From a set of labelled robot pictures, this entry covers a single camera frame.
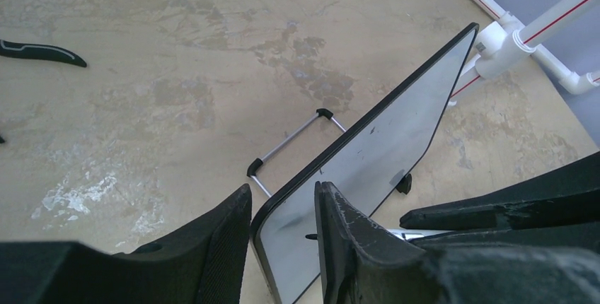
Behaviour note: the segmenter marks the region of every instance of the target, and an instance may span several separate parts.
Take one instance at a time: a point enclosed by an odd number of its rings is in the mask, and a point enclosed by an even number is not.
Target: black frame
[[[440,60],[447,52],[449,52],[450,49],[454,48],[454,46],[456,44],[458,44],[465,36],[467,36],[473,30],[475,30],[475,36],[473,37],[473,40],[471,41],[471,48],[472,48],[473,43],[475,42],[475,38],[477,36],[477,32],[479,31],[479,24],[477,24],[477,23],[469,24],[461,32],[459,32],[455,37],[453,37],[450,41],[448,41],[448,43],[446,43],[440,50],[438,50],[435,54],[433,54],[433,56],[431,56],[423,65],[421,65],[412,74],[410,74],[408,78],[406,78],[402,83],[400,83],[400,85],[398,85],[396,88],[394,88],[379,103],[377,103],[377,105],[375,105],[372,109],[370,109],[370,111],[368,111],[362,118],[360,118],[354,125],[352,125],[352,127],[350,127],[344,134],[342,134],[342,136],[340,136],[340,138],[337,138],[331,145],[329,145],[329,147],[327,147],[321,154],[319,154],[315,159],[313,159],[313,161],[311,161],[305,168],[303,168],[298,174],[296,174],[292,179],[290,179],[290,181],[288,181],[288,183],[286,183],[281,189],[279,189],[279,191],[275,192],[275,194],[273,194],[273,196],[270,197],[260,207],[260,209],[258,210],[256,215],[254,216],[252,223],[250,224],[250,242],[252,243],[252,248],[253,248],[254,253],[256,254],[256,257],[258,259],[258,264],[260,265],[262,273],[265,275],[265,278],[267,278],[267,285],[269,286],[269,288],[271,287],[271,284],[275,284],[275,280],[273,278],[273,275],[269,268],[269,265],[268,264],[263,265],[263,263],[260,262],[261,260],[264,260],[266,258],[266,256],[265,256],[265,251],[264,251],[263,245],[260,242],[259,233],[262,229],[263,223],[269,217],[269,214],[271,213],[271,211],[276,209],[283,201],[285,201],[285,199],[287,199],[287,197],[289,197],[292,193],[294,193],[307,179],[310,178],[310,176],[312,176],[314,173],[317,173],[319,168],[321,168],[325,163],[327,163],[331,159],[331,157],[333,157],[348,142],[350,142],[356,135],[358,135],[358,133],[360,133],[360,131],[362,131],[365,127],[367,127],[369,125],[369,123],[371,123],[371,121],[373,121],[373,119],[375,119],[379,114],[381,114],[396,98],[398,98],[400,95],[402,95],[402,93],[404,93],[416,80],[418,80],[418,78],[421,77],[421,75],[423,75],[425,72],[427,72],[427,70],[429,70],[429,68],[431,68],[438,60]],[[463,60],[461,69],[458,71],[458,74],[456,76],[456,79],[454,81],[452,89],[448,93],[448,100],[446,101],[446,104],[444,105],[444,109],[442,110],[442,115],[440,116],[440,118],[436,124],[434,134],[432,135],[432,138],[429,140],[429,144],[427,145],[427,148],[425,149],[423,154],[419,157],[419,159],[414,164],[414,166],[412,166],[408,171],[406,171],[405,175],[410,173],[410,171],[419,163],[419,161],[421,161],[423,156],[426,154],[427,150],[429,150],[429,147],[431,146],[431,142],[433,141],[433,138],[435,137],[435,133],[437,132],[439,123],[442,120],[442,116],[444,115],[444,112],[446,111],[446,107],[448,105],[448,102],[450,101],[450,96],[456,87],[456,82],[458,81],[458,78],[462,72],[462,69],[467,60],[467,57],[468,57],[468,54],[465,56],[465,59]],[[306,289],[308,289],[308,287],[310,285],[312,285],[312,283],[314,283],[315,280],[316,280],[316,278],[310,282],[310,284],[306,287]],[[279,292],[276,289],[271,289],[271,288],[270,288],[270,292],[275,297],[276,302],[281,303],[281,298],[279,297]],[[298,299],[300,299],[300,297],[302,297],[304,292],[301,293],[300,296],[298,296],[298,298],[294,301],[294,303],[297,302]]]

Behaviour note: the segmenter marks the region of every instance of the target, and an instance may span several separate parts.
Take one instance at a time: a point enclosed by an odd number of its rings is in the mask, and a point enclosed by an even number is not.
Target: whiteboard
[[[294,303],[319,275],[314,193],[333,182],[372,214],[429,148],[478,31],[473,23],[404,80],[273,195],[253,219],[251,242],[278,303]]]

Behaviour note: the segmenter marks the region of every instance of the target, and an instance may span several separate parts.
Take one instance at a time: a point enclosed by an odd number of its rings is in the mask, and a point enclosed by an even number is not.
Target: black plastic part
[[[404,194],[408,194],[411,188],[413,188],[413,176],[410,173],[402,177],[400,182],[394,187],[396,191]]]
[[[598,303],[600,257],[593,252],[422,250],[360,213],[331,183],[317,185],[315,206],[325,304]]]
[[[317,114],[319,114],[319,117],[325,117],[329,120],[331,120],[331,117],[333,117],[333,112],[331,112],[330,110],[328,110],[326,108],[319,108],[317,110]]]
[[[0,303],[237,304],[251,211],[246,184],[129,255],[78,242],[0,243]]]
[[[47,60],[79,67],[88,66],[85,60],[79,55],[61,47],[39,44],[21,44],[5,40],[0,40],[0,57]]]
[[[256,173],[258,172],[258,169],[260,168],[260,166],[263,166],[263,160],[260,158],[256,158],[250,164],[250,166],[248,166],[248,170],[246,171],[246,176],[248,176],[248,177],[256,176]]]
[[[524,230],[467,230],[410,241],[423,249],[450,247],[502,247],[528,245],[537,247],[580,247],[600,253],[600,222],[552,228]]]
[[[403,228],[543,228],[600,221],[600,152],[485,196],[424,207]]]

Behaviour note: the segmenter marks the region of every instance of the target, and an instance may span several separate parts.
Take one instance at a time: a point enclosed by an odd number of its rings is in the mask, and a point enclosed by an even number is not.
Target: black mesh fabric
[[[239,204],[214,231],[196,303],[239,303],[246,263],[252,204]]]

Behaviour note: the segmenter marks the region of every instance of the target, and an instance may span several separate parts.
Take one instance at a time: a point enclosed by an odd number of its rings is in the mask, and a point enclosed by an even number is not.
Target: red line on pipe
[[[541,30],[539,30],[536,34],[532,35],[529,39],[525,40],[525,42],[523,42],[523,43],[526,44],[527,42],[531,41],[532,39],[534,39],[535,37],[537,37],[538,35],[540,35],[544,30],[549,29],[550,27],[552,27],[552,25],[554,25],[555,23],[557,23],[558,21],[560,21],[560,19],[564,18],[565,16],[568,16],[569,14],[571,14],[571,12],[573,12],[576,9],[578,9],[582,4],[585,4],[588,1],[589,0],[584,0],[584,1],[580,2],[580,3],[578,3],[577,5],[575,5],[575,7],[571,8],[568,11],[566,11],[564,14],[562,14],[561,16],[559,16],[556,20],[554,20],[553,22],[549,23],[546,27],[544,27]]]
[[[460,92],[462,92],[465,88],[467,88],[470,84],[474,83],[475,80],[481,78],[481,75],[476,76],[473,80],[469,81],[465,86],[463,86],[460,90],[454,92],[454,94],[450,95],[450,98],[454,98],[455,95],[459,94]]]
[[[487,9],[489,9],[489,10],[490,10],[490,12],[492,12],[492,14],[493,14],[494,16],[496,16],[496,18],[500,19],[500,16],[499,16],[499,15],[497,15],[497,14],[496,14],[496,12],[494,12],[494,10],[493,10],[493,9],[491,9],[491,8],[490,8],[488,5],[486,5],[486,4],[485,4],[485,2],[483,2],[483,1],[481,1],[481,0],[477,0],[477,1],[479,1],[479,2],[480,2],[482,5],[484,5],[484,6],[485,6]]]

